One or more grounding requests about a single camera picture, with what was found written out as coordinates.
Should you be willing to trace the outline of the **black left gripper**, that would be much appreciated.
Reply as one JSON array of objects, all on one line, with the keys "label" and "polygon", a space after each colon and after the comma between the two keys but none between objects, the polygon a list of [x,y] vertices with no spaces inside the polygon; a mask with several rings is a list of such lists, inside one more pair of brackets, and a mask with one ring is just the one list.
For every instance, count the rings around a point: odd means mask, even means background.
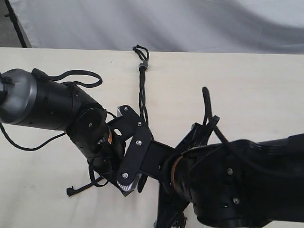
[{"label": "black left gripper", "polygon": [[124,155],[124,147],[113,128],[98,132],[88,137],[90,155],[88,157],[88,173],[92,186],[101,188],[108,183],[118,187],[116,175]]}]

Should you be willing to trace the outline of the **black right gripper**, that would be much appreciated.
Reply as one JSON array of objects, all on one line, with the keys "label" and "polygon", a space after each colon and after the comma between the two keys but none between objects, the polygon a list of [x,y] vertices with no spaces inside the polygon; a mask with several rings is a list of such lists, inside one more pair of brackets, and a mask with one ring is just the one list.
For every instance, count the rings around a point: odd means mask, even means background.
[{"label": "black right gripper", "polygon": [[162,181],[159,185],[155,228],[184,228],[188,218],[184,215],[190,204],[187,190],[189,168],[195,161],[187,157],[193,147],[206,146],[213,132],[211,123],[194,123],[191,130],[161,164]]}]

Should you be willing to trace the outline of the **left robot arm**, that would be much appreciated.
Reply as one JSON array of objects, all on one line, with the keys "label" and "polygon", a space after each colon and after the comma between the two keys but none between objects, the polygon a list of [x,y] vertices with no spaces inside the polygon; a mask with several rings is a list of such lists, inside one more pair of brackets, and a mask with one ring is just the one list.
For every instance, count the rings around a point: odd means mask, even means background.
[{"label": "left robot arm", "polygon": [[0,122],[66,134],[89,165],[93,184],[98,173],[116,185],[123,148],[106,122],[107,110],[85,92],[102,83],[91,71],[69,70],[49,76],[39,69],[12,69],[0,75]]}]

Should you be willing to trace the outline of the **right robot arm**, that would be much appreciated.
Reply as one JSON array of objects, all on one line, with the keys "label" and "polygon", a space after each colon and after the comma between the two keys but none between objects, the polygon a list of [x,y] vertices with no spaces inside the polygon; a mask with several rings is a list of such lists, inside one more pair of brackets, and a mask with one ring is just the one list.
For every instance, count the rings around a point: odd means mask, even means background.
[{"label": "right robot arm", "polygon": [[215,228],[261,228],[304,220],[304,136],[229,142],[177,151],[163,167],[157,228],[170,228],[192,205]]}]

